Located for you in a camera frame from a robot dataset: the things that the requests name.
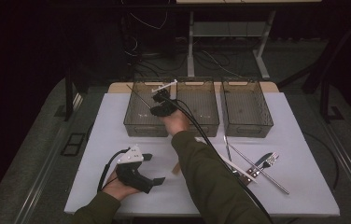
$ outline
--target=hand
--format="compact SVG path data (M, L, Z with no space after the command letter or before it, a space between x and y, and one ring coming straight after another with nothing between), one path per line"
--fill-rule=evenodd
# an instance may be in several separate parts
M112 197L116 198L118 201L122 201L124 198L126 198L131 194L140 192L140 190L130 186L126 186L122 182L120 182L120 180L118 179L117 173L115 172L116 170L117 170L117 167L115 167L112 174L106 180L106 184L102 189L102 192L111 195Z
M162 117L160 120L166 126L167 132L172 136L181 131L187 131L190 127L190 120L180 110L176 110L170 116Z

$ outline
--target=person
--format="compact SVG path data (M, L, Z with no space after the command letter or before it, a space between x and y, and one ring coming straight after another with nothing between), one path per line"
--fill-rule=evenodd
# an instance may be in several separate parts
M194 134L188 131L190 121L181 111L160 119L173 136L172 146L178 155L190 197L205 223L270 223L217 153L195 140ZM73 223L109 224L120 207L120 201L137 192L137 189L123 185L113 172L103 190L75 212Z

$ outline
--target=metal rod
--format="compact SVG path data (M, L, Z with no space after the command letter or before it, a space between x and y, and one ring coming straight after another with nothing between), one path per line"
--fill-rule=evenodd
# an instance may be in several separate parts
M230 146L234 151L237 152L237 154L239 154L241 157L243 157L243 159L245 159L246 161L248 161L248 163L250 163L252 166L254 166L255 169L258 169L263 175L265 175L266 177L268 177L276 186L278 186L281 190L283 190L286 194L289 194L289 191L286 190L283 186L281 186L279 183L277 183L277 181L275 181L273 178L271 178L269 175L267 175L265 172L263 172L263 169L260 169L253 161L251 161L249 158L247 158L245 155L243 155L243 153L241 153L239 150L237 150L237 148L235 148L234 146L232 146L231 144L228 143L228 146Z
M140 98L140 100L150 109L150 106L147 104L147 102L143 99L143 97L141 97L136 91L134 91L129 85L126 84L127 87L129 87L129 89L134 92L134 94L136 94L138 96L138 98Z

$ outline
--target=green sleeve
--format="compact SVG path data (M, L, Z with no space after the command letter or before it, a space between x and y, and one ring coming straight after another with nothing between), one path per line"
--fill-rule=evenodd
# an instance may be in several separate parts
M73 216L73 224L110 224L120 207L120 201L104 192L98 192L91 202L79 208Z
M270 223L208 145L190 132L177 133L172 145L190 197L207 224Z

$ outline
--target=dark background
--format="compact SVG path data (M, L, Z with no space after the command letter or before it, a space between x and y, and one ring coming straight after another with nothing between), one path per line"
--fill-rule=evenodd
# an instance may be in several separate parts
M130 78L128 58L118 32L123 15L89 10L60 13L45 1L0 1L0 181L46 97L64 78L64 71L72 71L79 91L86 91L90 85ZM188 13L172 17L171 35L162 39L187 35L180 28L185 27L185 21L188 22ZM324 1L309 10L277 10L271 39L322 38L336 47L350 26L351 1ZM325 74L351 104L351 36L341 47ZM333 47L327 51L319 59L323 63ZM320 70L316 74L322 78Z

